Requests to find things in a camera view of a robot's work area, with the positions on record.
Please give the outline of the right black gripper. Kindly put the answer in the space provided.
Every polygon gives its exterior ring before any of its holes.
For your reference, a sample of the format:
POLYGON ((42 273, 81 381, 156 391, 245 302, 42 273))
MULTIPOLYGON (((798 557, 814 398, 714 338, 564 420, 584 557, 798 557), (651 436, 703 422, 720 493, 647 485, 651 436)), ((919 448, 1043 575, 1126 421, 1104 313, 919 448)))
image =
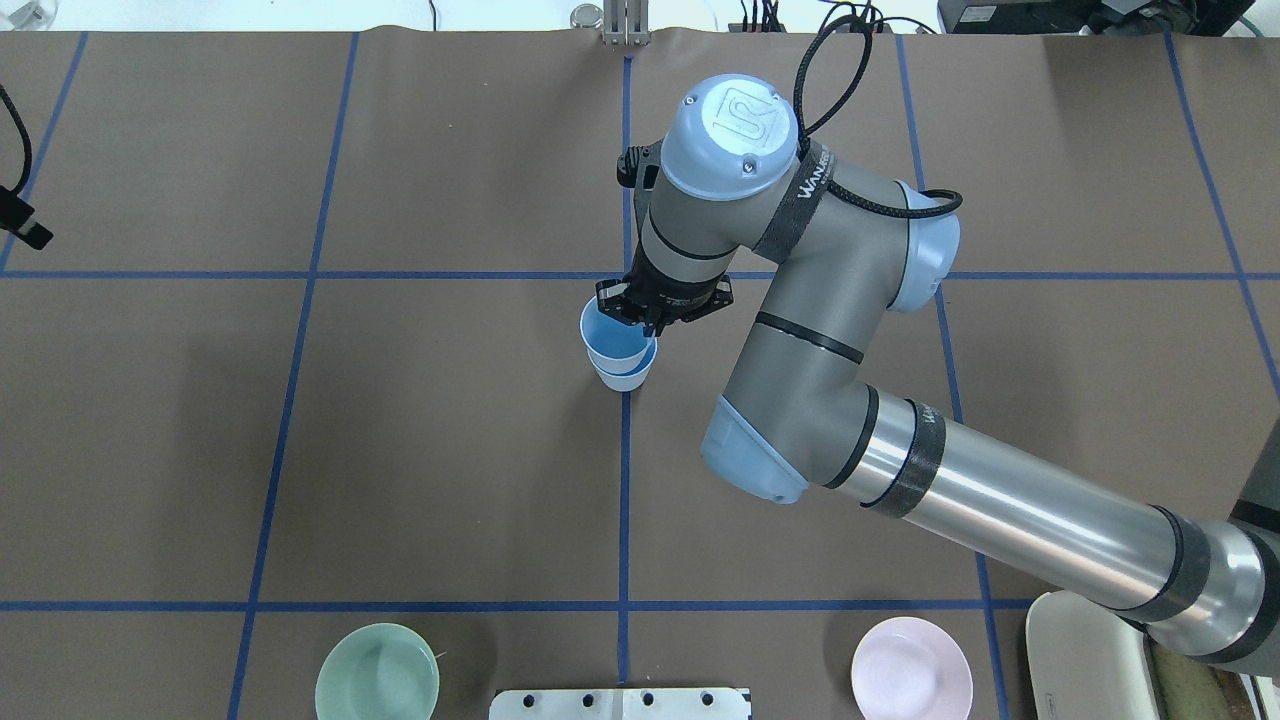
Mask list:
POLYGON ((596 282, 598 311, 643 331, 695 322, 732 302, 733 287, 727 274, 689 283, 658 270, 634 268, 621 278, 596 282))

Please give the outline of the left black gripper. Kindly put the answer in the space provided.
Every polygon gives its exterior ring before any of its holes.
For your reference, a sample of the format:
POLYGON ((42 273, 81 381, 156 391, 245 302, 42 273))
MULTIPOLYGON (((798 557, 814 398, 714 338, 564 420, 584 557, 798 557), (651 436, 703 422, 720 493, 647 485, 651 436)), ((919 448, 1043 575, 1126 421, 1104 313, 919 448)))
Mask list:
POLYGON ((45 250, 52 240, 52 232, 35 219, 35 209, 6 188, 1 188, 1 228, 36 251, 45 250))

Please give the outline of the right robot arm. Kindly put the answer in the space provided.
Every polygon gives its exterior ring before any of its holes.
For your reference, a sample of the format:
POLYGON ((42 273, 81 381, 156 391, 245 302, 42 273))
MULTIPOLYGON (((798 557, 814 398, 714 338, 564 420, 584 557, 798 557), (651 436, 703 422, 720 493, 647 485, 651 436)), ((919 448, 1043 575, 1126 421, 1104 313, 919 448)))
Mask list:
POLYGON ((961 274, 960 199, 847 164, 767 82, 716 76, 627 149, 640 332, 774 264, 701 456, 773 503, 844 496, 1074 592, 1161 647, 1277 673, 1277 437, 1234 275, 961 274))

